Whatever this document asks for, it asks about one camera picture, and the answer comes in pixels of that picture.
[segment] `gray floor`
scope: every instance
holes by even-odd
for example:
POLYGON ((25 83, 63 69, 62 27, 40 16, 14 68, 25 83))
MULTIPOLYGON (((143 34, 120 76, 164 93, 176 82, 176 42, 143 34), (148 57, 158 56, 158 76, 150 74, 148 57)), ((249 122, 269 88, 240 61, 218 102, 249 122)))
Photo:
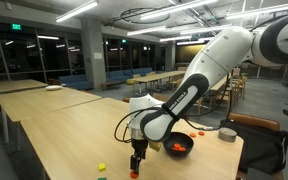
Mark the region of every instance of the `gray floor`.
MULTIPOLYGON (((102 97, 111 97, 122 100, 124 97, 133 95, 133 87, 129 85, 121 85, 120 88, 109 88, 106 90, 93 90, 92 93, 102 97)), ((162 91, 162 94, 170 95, 171 90, 162 91)), ((245 100, 240 100, 239 105, 233 108, 233 112, 250 114, 263 118, 277 120, 281 123, 282 129, 288 131, 288 117, 282 112, 288 109, 288 90, 282 86, 280 81, 249 79, 246 84, 245 100)), ((190 114, 196 114, 197 108, 192 107, 190 114)), ((221 120, 225 119, 227 113, 227 105, 222 104, 213 113, 202 117, 190 117, 190 120, 203 125, 217 127, 221 120)), ((20 179, 35 180, 41 177, 41 164, 32 149, 25 133, 22 132, 22 149, 20 152, 15 151, 15 129, 14 124, 10 124, 11 143, 5 145, 11 162, 20 179)), ((288 155, 287 165, 284 170, 285 179, 288 180, 288 155)))

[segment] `white wall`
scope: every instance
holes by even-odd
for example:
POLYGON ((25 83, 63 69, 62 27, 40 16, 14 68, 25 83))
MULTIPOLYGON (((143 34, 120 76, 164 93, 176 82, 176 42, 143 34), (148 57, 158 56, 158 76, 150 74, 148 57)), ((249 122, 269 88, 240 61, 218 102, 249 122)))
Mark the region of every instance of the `white wall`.
MULTIPOLYGON (((4 7, 4 2, 0 2, 0 16, 16 18, 21 20, 52 24, 57 26, 63 26, 68 28, 81 29, 81 21, 77 18, 70 18, 61 23, 56 23, 55 19, 59 14, 53 14, 49 12, 44 12, 40 10, 35 10, 31 8, 26 8, 22 6, 12 5, 12 10, 6 10, 4 7)), ((102 26, 102 33, 127 37, 127 31, 119 28, 112 28, 110 26, 102 26)), ((149 35, 136 35, 132 36, 132 39, 144 40, 159 43, 159 38, 149 35)))

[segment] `exit sign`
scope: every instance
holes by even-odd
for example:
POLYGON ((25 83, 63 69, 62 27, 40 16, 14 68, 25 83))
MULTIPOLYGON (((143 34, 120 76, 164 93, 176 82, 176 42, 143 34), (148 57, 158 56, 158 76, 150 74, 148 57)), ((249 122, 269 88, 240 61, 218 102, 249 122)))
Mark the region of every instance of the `exit sign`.
POLYGON ((22 25, 20 24, 12 24, 12 29, 13 30, 22 30, 22 25))

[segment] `plate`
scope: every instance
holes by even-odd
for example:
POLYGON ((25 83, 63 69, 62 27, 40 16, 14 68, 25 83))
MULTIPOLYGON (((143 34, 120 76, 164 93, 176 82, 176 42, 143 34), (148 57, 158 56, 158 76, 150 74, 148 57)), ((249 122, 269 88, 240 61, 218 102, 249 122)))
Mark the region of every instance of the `plate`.
POLYGON ((55 91, 55 90, 59 90, 59 89, 62 89, 62 86, 51 85, 51 86, 46 87, 46 90, 48 90, 48 91, 55 91))

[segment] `orange object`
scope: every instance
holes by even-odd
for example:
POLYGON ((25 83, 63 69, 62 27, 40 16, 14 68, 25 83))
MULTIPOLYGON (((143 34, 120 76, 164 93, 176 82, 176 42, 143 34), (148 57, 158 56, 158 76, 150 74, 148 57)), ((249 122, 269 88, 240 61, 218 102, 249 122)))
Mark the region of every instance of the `orange object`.
POLYGON ((180 147, 178 150, 179 151, 186 151, 186 148, 185 147, 180 147))
POLYGON ((138 177, 138 174, 136 174, 134 171, 131 171, 130 176, 132 179, 136 179, 138 177))
POLYGON ((180 148, 180 147, 182 147, 180 144, 178 144, 178 143, 176 143, 176 144, 174 144, 174 147, 175 148, 180 148))
POLYGON ((190 136, 191 137, 196 137, 196 134, 195 133, 190 133, 190 136))

